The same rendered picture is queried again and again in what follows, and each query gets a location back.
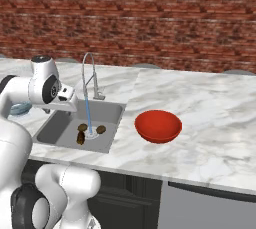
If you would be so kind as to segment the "grey steel sink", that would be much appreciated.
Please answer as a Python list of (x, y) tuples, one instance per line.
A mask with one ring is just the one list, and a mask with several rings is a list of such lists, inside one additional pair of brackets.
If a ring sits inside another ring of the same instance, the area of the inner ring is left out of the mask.
[[(33, 136), (33, 141), (54, 147), (108, 153), (117, 128), (126, 108), (125, 104), (105, 101), (89, 101), (93, 137), (89, 138), (89, 130), (84, 132), (85, 142), (79, 145), (77, 140), (78, 126), (86, 124), (86, 103), (80, 100), (76, 112), (55, 111)], [(106, 131), (98, 134), (98, 126), (104, 125)]]

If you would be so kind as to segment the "grey dishwasher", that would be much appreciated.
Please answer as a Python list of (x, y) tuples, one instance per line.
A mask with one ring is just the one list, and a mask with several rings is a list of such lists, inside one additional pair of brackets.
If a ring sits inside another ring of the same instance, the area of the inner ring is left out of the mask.
[(256, 229), (256, 195), (164, 182), (158, 229)]

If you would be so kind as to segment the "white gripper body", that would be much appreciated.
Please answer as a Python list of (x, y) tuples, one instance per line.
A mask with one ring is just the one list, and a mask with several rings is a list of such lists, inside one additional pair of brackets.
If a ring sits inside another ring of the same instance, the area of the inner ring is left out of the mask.
[(42, 106), (43, 109), (76, 112), (78, 108), (78, 98), (75, 93), (70, 96), (58, 95), (51, 103)]

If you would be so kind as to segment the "pale blue bowl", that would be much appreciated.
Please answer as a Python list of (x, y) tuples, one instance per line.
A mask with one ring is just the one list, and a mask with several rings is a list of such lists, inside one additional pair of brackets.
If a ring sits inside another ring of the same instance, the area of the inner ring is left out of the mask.
[(30, 111), (32, 105), (30, 102), (23, 102), (20, 104), (15, 104), (11, 107), (10, 114), (12, 116), (22, 116)]

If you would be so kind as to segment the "grey stool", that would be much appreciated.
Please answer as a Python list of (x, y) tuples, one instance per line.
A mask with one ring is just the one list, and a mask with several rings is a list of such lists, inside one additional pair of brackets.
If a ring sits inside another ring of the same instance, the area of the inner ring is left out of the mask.
[(55, 62), (65, 62), (65, 63), (79, 63), (76, 59), (73, 58), (57, 58)]
[(241, 70), (241, 69), (232, 69), (232, 70), (226, 70), (223, 72), (224, 74), (234, 74), (234, 75), (247, 75), (247, 76), (256, 76), (255, 73), (247, 71), (247, 70)]
[(160, 67), (158, 67), (154, 64), (150, 64), (150, 63), (137, 63), (137, 64), (133, 64), (132, 67), (135, 67), (135, 68), (149, 68), (149, 69), (161, 69)]

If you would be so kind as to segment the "blue water stream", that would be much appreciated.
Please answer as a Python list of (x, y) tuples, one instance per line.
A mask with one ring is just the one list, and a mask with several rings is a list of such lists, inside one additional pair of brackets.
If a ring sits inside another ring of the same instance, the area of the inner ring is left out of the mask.
[(87, 113), (87, 117), (88, 117), (88, 127), (89, 127), (88, 137), (92, 138), (93, 137), (93, 131), (92, 131), (92, 124), (91, 124), (91, 116), (90, 116), (90, 108), (89, 108), (88, 97), (85, 98), (85, 103), (86, 103), (86, 113)]

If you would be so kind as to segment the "dark cabinet run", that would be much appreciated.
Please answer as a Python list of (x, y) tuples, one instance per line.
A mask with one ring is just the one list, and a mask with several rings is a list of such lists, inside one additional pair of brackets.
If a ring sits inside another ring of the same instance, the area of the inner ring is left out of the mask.
[(98, 170), (101, 187), (88, 200), (102, 229), (157, 229), (162, 182)]

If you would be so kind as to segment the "red bowl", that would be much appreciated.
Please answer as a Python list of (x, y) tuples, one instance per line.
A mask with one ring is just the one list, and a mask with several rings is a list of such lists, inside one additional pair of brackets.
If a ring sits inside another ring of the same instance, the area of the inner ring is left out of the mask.
[(170, 142), (182, 131), (181, 120), (164, 110), (148, 110), (139, 114), (134, 126), (143, 139), (156, 144)]

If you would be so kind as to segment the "brown sweet potato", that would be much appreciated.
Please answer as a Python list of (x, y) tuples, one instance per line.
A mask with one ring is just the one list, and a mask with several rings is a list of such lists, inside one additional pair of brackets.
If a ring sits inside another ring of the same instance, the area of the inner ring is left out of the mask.
[(84, 134), (83, 131), (79, 131), (79, 132), (78, 132), (76, 142), (77, 142), (79, 145), (83, 145), (83, 144), (84, 144), (84, 142), (85, 142), (85, 134)]

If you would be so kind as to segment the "silver sink faucet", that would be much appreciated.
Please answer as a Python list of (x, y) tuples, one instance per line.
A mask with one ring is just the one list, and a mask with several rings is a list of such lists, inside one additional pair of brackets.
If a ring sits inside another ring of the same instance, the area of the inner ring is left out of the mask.
[[(91, 58), (92, 61), (92, 75), (89, 77), (89, 79), (86, 79), (85, 77), (85, 63), (87, 57)], [(83, 83), (83, 95), (84, 98), (88, 97), (88, 91), (87, 91), (87, 85), (90, 83), (90, 81), (93, 81), (93, 91), (94, 91), (94, 100), (100, 100), (103, 101), (105, 99), (105, 96), (103, 93), (99, 90), (98, 86), (98, 78), (97, 78), (97, 73), (96, 73), (96, 67), (95, 67), (95, 61), (94, 57), (91, 52), (87, 52), (82, 60), (82, 68), (81, 68), (81, 74), (82, 74), (82, 83)]]

